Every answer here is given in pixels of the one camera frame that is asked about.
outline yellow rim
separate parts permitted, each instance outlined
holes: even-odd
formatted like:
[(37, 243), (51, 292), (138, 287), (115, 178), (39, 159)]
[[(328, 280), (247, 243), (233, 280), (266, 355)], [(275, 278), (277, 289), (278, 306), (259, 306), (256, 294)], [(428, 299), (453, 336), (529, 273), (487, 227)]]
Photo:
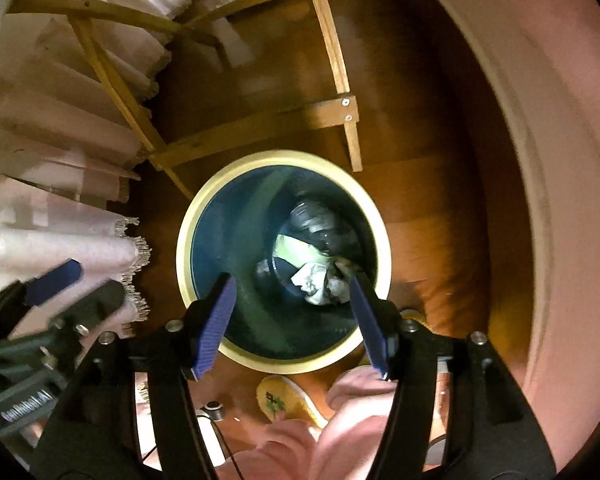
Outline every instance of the yellow rim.
[[(190, 272), (191, 243), (198, 220), (209, 201), (234, 178), (248, 171), (265, 166), (296, 166), (314, 171), (338, 184), (358, 204), (371, 227), (376, 245), (378, 273), (374, 283), (378, 298), (385, 299), (391, 283), (391, 249), (389, 237), (382, 217), (371, 197), (349, 173), (319, 156), (291, 150), (273, 150), (248, 155), (222, 168), (212, 176), (193, 198), (178, 235), (176, 248), (176, 273), (180, 294), (185, 306), (197, 300)], [(323, 352), (303, 359), (279, 360), (260, 357), (236, 346), (227, 338), (220, 343), (219, 350), (230, 359), (254, 370), (270, 374), (301, 374), (324, 368), (353, 351), (362, 343), (360, 329), (356, 329), (342, 341)]]

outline cord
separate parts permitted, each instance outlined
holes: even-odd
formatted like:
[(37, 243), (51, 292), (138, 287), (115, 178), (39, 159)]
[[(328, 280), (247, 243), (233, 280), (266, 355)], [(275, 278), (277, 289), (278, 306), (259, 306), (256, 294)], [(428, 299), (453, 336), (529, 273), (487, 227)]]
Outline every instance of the cord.
[(222, 442), (222, 445), (226, 449), (226, 452), (229, 454), (229, 457), (231, 457), (231, 462), (234, 463), (235, 471), (238, 473), (240, 480), (244, 480), (244, 476), (242, 476), (242, 472), (240, 471), (240, 468), (238, 467), (238, 463), (235, 461), (234, 454), (232, 453), (231, 449), (229, 448), (229, 446), (226, 443), (226, 440), (224, 439), (224, 435), (222, 434), (222, 431), (220, 431), (220, 428), (218, 428), (218, 425), (216, 424), (216, 422), (214, 420), (211, 420), (211, 424), (214, 427), (214, 431), (216, 432), (216, 435), (218, 437), (220, 437), (220, 441)]
[(153, 453), (157, 447), (158, 447), (157, 444), (155, 446), (153, 446), (151, 448), (151, 451), (149, 451), (145, 456), (142, 457), (142, 461), (144, 462), (147, 458), (149, 458), (149, 455), (151, 455), (151, 453)]

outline metal screw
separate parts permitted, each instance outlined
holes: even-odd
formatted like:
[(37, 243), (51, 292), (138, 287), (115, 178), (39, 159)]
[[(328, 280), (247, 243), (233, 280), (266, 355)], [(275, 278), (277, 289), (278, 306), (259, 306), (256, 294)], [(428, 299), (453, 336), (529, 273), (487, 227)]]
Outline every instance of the metal screw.
[(98, 343), (101, 345), (109, 345), (113, 343), (117, 337), (115, 332), (103, 332), (98, 336)]
[(482, 332), (474, 332), (471, 334), (471, 341), (477, 345), (484, 345), (489, 339)]
[(407, 332), (413, 333), (418, 329), (418, 324), (413, 319), (405, 319), (403, 327)]
[(45, 368), (49, 368), (49, 370), (55, 370), (58, 366), (58, 359), (53, 355), (45, 355), (41, 359), (42, 364)]
[(167, 332), (179, 332), (183, 329), (184, 323), (181, 319), (172, 319), (171, 321), (167, 321), (164, 327), (167, 329)]
[(85, 327), (84, 325), (76, 325), (75, 326), (75, 331), (80, 334), (81, 336), (87, 336), (89, 335), (89, 329), (87, 327)]

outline screw head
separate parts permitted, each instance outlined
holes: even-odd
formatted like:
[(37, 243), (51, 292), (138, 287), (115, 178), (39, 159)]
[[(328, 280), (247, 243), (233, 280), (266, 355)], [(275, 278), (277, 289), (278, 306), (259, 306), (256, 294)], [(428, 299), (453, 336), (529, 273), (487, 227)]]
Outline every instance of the screw head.
[(84, 325), (76, 325), (75, 326), (75, 331), (80, 334), (81, 336), (88, 336), (89, 335), (89, 329), (87, 327), (85, 327)]
[(109, 345), (113, 343), (118, 335), (115, 332), (103, 332), (98, 336), (98, 343), (101, 345)]
[(51, 354), (43, 356), (41, 361), (42, 361), (42, 365), (45, 368), (49, 368), (49, 370), (55, 370), (56, 367), (58, 366), (58, 358), (56, 358), (55, 356), (53, 356)]
[(482, 332), (474, 332), (471, 334), (471, 341), (477, 345), (484, 345), (489, 339)]
[(418, 330), (418, 324), (413, 319), (405, 319), (402, 322), (402, 326), (407, 332), (416, 332)]
[(171, 321), (167, 321), (164, 327), (167, 329), (167, 332), (179, 332), (183, 329), (184, 323), (181, 319), (172, 319)]

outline white curtain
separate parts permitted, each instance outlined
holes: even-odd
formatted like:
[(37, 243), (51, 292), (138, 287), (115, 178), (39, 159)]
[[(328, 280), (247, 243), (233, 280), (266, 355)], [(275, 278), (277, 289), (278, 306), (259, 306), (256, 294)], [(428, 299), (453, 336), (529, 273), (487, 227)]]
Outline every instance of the white curtain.
[[(189, 0), (107, 0), (172, 18)], [(140, 101), (158, 91), (168, 37), (96, 21), (97, 39)], [(137, 136), (84, 59), (68, 20), (8, 14), (0, 30), (0, 173), (78, 198), (125, 202)]]
[[(107, 0), (173, 18), (189, 0)], [(156, 73), (170, 61), (163, 34), (94, 21), (96, 38), (139, 101), (158, 91)], [(148, 262), (142, 238), (107, 212), (125, 202), (138, 178), (137, 136), (129, 129), (85, 60), (68, 20), (46, 14), (7, 14), (0, 28), (0, 289), (39, 276), (69, 258), (83, 279), (40, 308), (16, 333), (44, 330), (49, 317), (107, 278), (126, 288), (125, 307), (101, 330), (125, 332), (148, 307), (132, 277)]]
[(126, 323), (145, 319), (147, 306), (131, 279), (148, 263), (150, 249), (142, 238), (125, 235), (126, 226), (137, 222), (0, 175), (0, 289), (70, 258), (84, 271), (80, 282), (32, 309), (15, 334), (44, 330), (51, 316), (107, 278), (125, 285), (125, 305), (87, 342), (102, 330), (123, 335)]

